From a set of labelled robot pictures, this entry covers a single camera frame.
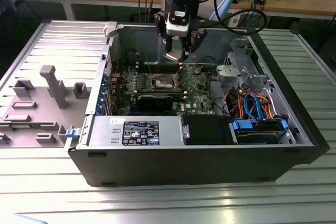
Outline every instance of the power supply label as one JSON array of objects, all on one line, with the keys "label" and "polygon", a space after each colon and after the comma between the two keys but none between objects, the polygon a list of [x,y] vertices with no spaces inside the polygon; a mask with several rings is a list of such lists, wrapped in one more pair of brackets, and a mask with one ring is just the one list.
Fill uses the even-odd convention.
[{"label": "power supply label", "polygon": [[123,145],[159,145],[159,122],[124,122]]}]

